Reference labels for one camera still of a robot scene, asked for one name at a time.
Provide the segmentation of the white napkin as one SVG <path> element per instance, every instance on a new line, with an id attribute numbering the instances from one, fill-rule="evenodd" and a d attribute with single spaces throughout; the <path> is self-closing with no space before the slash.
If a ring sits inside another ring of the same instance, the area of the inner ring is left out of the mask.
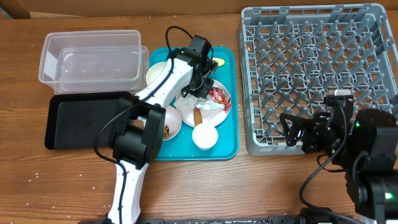
<path id="1" fill-rule="evenodd" d="M 186 97 L 178 96 L 174 102 L 174 107 L 182 112 L 183 109 L 203 109 L 203 110 L 223 110 L 224 104 L 217 103 L 212 100 L 210 96 L 205 99 L 197 98 L 193 95 L 187 95 Z"/>

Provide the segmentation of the red snack wrapper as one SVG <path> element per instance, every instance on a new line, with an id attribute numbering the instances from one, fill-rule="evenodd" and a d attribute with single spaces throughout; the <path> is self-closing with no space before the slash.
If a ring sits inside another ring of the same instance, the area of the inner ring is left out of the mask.
<path id="1" fill-rule="evenodd" d="M 219 103 L 224 106 L 224 111 L 229 111 L 232 107 L 231 96 L 226 90 L 218 87 L 213 87 L 210 90 L 209 95 L 215 103 Z"/>

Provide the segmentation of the brown carrot stick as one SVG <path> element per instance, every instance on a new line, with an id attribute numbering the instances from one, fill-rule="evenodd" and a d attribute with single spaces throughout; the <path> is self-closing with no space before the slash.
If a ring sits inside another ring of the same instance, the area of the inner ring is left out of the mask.
<path id="1" fill-rule="evenodd" d="M 194 107 L 194 109 L 193 109 L 193 117 L 194 117 L 195 126 L 198 126 L 199 124 L 202 124 L 203 118 L 202 118 L 201 111 L 200 111 L 199 108 Z"/>

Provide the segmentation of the pink bowl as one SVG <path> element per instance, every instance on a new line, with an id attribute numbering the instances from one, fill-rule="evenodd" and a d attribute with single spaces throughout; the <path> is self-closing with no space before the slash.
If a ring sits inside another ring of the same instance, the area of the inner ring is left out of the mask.
<path id="1" fill-rule="evenodd" d="M 182 126 L 182 119 L 179 112 L 172 106 L 166 108 L 165 124 L 169 127 L 170 133 L 167 137 L 163 137 L 164 141 L 174 138 Z"/>

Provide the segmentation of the cream green bowl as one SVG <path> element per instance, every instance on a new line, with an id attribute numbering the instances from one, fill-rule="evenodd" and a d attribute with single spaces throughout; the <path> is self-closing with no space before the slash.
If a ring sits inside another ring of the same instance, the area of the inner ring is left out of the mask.
<path id="1" fill-rule="evenodd" d="M 146 74 L 146 83 L 148 90 L 154 90 L 165 78 L 167 74 L 167 72 L 164 71 L 166 65 L 167 62 L 159 62 L 151 66 L 151 68 L 148 70 Z"/>

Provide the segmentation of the brown food scrap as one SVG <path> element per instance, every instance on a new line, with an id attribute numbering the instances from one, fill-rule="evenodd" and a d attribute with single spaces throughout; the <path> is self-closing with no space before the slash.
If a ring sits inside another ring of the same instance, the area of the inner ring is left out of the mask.
<path id="1" fill-rule="evenodd" d="M 169 127 L 167 125 L 164 126 L 164 134 L 163 137 L 167 137 L 170 133 Z"/>

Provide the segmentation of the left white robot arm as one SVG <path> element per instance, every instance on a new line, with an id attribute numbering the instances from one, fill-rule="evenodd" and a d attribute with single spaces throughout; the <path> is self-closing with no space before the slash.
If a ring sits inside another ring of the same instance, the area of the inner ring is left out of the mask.
<path id="1" fill-rule="evenodd" d="M 213 85 L 209 77 L 218 64 L 212 47 L 183 47 L 169 51 L 161 74 L 133 98 L 122 100 L 114 118 L 97 134 L 110 131 L 110 162 L 116 165 L 116 185 L 111 210 L 104 223 L 135 223 L 140 216 L 140 196 L 149 164 L 162 145 L 166 107 L 180 93 L 205 98 Z"/>

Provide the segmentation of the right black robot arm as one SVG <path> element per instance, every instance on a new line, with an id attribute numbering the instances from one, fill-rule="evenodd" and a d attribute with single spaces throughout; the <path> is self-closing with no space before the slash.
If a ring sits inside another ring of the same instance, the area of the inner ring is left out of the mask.
<path id="1" fill-rule="evenodd" d="M 323 152 L 345 173 L 346 189 L 356 213 L 376 223 L 397 220 L 397 121 L 381 110 L 361 110 L 354 123 L 342 106 L 311 119 L 282 113 L 288 146 L 302 142 L 306 154 Z"/>

